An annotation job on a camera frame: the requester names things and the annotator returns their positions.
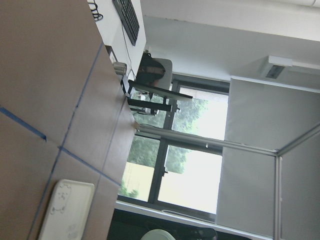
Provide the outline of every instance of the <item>wall-mounted projector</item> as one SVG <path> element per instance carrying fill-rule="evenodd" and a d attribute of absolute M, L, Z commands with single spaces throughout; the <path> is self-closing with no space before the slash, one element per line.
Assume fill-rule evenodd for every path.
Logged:
<path fill-rule="evenodd" d="M 268 56 L 262 66 L 261 77 L 277 79 L 280 74 L 284 72 L 286 67 L 292 67 L 292 59 L 279 56 Z"/>

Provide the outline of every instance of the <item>ceiling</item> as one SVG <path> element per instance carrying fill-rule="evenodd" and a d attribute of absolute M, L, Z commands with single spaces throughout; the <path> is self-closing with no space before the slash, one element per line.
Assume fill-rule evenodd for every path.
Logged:
<path fill-rule="evenodd" d="M 320 41 L 158 16 L 144 15 L 143 21 L 152 57 L 170 59 L 175 73 L 223 81 L 231 77 L 267 81 L 320 93 Z M 319 69 L 290 67 L 279 79 L 264 78 L 261 68 L 267 56 Z"/>

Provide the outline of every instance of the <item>white tray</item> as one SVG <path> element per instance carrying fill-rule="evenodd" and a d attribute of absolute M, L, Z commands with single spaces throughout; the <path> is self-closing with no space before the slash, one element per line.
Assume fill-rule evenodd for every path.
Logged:
<path fill-rule="evenodd" d="M 81 240 L 95 185 L 62 179 L 54 187 L 39 240 Z"/>

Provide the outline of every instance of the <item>window pane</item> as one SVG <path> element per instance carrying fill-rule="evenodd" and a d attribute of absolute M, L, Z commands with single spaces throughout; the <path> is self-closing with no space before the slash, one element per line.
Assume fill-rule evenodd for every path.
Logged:
<path fill-rule="evenodd" d="M 135 91 L 133 95 L 133 99 L 140 100 L 140 97 L 145 95 L 142 95 L 139 91 Z M 152 102 L 153 103 L 163 103 L 163 98 L 157 95 L 153 95 L 152 97 Z M 139 123 L 139 124 L 148 124 L 152 125 L 158 128 L 163 128 L 164 127 L 164 122 L 165 122 L 165 117 L 166 117 L 166 112 L 165 111 L 159 111 L 159 113 L 155 116 L 153 115 L 145 115 L 145 114 L 140 114 L 140 113 L 133 113 L 134 120 Z"/>
<path fill-rule="evenodd" d="M 119 195 L 148 201 L 159 144 L 155 139 L 134 137 Z"/>
<path fill-rule="evenodd" d="M 181 112 L 176 113 L 172 129 L 213 139 L 225 139 L 228 96 L 189 88 L 180 93 L 193 96 L 192 101 L 177 101 Z"/>
<path fill-rule="evenodd" d="M 158 200 L 216 214 L 221 163 L 220 155 L 170 145 Z"/>

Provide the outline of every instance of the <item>window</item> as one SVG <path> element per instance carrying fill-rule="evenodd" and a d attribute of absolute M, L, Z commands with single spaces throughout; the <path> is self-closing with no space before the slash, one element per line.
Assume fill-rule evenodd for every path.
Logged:
<path fill-rule="evenodd" d="M 204 79 L 197 84 L 194 82 L 189 77 L 175 75 L 172 90 L 191 95 L 193 100 L 170 100 L 173 112 L 160 111 L 156 116 L 134 114 L 135 120 L 140 124 L 223 140 L 229 84 Z M 137 132 L 118 199 L 214 221 L 221 164 L 222 147 Z"/>

